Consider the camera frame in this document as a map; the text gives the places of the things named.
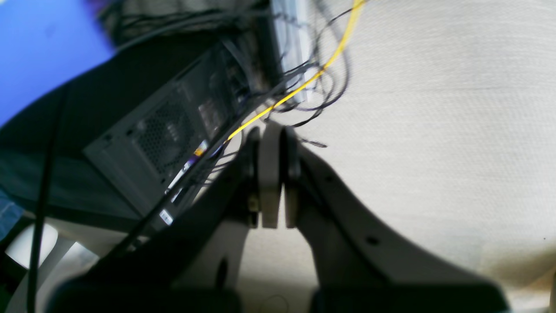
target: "ventilation grille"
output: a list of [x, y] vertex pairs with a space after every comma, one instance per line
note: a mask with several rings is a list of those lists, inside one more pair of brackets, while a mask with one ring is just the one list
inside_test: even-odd
[[195, 147], [195, 130], [179, 99], [168, 98], [154, 114], [137, 123], [137, 144], [156, 170], [172, 175], [183, 166], [182, 159]]

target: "beige carpet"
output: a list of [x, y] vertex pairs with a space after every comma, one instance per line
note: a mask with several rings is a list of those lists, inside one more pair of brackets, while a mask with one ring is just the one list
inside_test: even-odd
[[[556, 270], [555, 34], [552, 1], [371, 1], [347, 94], [299, 128], [380, 218], [515, 309], [546, 307]], [[303, 312], [316, 285], [299, 232], [250, 233], [248, 312]]]

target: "black power cord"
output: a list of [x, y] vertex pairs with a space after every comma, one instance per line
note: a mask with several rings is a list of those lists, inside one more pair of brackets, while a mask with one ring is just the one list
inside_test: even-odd
[[69, 82], [60, 88], [62, 90], [62, 99], [56, 107], [52, 125], [52, 134], [44, 152], [44, 166], [41, 177], [41, 184], [39, 186], [37, 206], [35, 209], [35, 225], [33, 231], [33, 241], [31, 244], [31, 260], [29, 262], [29, 281], [27, 287], [28, 313], [34, 313], [36, 310], [38, 267], [39, 257], [41, 254], [44, 219], [46, 216], [46, 206], [48, 205], [48, 194], [50, 192], [50, 185], [52, 181], [52, 170], [54, 168], [54, 160], [56, 158], [56, 146], [58, 138], [63, 131], [62, 124], [65, 120], [65, 111], [66, 105], [68, 103], [71, 83]]

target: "yellow cable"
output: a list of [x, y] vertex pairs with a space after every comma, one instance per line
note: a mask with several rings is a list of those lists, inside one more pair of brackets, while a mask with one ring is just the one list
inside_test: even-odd
[[336, 51], [334, 51], [334, 54], [332, 54], [332, 56], [330, 57], [330, 59], [328, 59], [328, 62], [326, 62], [324, 64], [322, 69], [320, 71], [318, 71], [313, 77], [308, 79], [303, 85], [301, 85], [296, 90], [290, 92], [288, 95], [286, 95], [280, 101], [278, 101], [276, 104], [266, 108], [263, 112], [260, 112], [259, 114], [255, 115], [254, 118], [250, 119], [249, 121], [245, 122], [243, 125], [239, 126], [228, 137], [228, 140], [232, 139], [235, 135], [237, 135], [239, 132], [241, 132], [245, 127], [249, 126], [251, 123], [258, 120], [260, 117], [264, 116], [265, 114], [270, 112], [275, 107], [277, 107], [277, 106], [283, 104], [284, 102], [288, 101], [290, 98], [295, 96], [298, 92], [300, 92], [305, 87], [307, 87], [310, 83], [314, 82], [317, 78], [319, 78], [319, 76], [321, 76], [326, 71], [326, 69], [334, 62], [334, 60], [336, 60], [336, 58], [338, 58], [340, 53], [342, 53], [342, 51], [344, 50], [344, 48], [345, 48], [345, 46], [348, 42], [348, 39], [351, 36], [351, 33], [353, 32], [353, 29], [355, 28], [355, 22], [357, 22], [357, 19], [359, 18], [359, 15], [361, 14], [361, 8], [363, 7], [364, 3], [365, 3], [365, 0], [354, 0], [353, 1], [353, 6], [351, 8], [351, 14], [350, 14], [350, 17], [349, 17], [349, 21], [347, 22], [346, 30], [344, 31], [344, 35], [342, 36], [342, 39], [340, 40], [340, 43], [338, 44], [338, 47], [336, 48]]

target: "sticker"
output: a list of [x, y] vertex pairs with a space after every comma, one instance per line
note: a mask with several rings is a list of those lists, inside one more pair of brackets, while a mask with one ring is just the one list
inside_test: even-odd
[[207, 150], [208, 147], [209, 147], [209, 145], [207, 144], [207, 141], [203, 140], [203, 142], [201, 142], [199, 147], [195, 150], [194, 154], [196, 156], [200, 157], [200, 156], [203, 155], [203, 153], [205, 153], [205, 151]]
[[166, 209], [163, 209], [160, 212], [160, 218], [162, 218], [162, 220], [168, 225], [171, 225], [173, 222], [172, 215], [170, 215]]

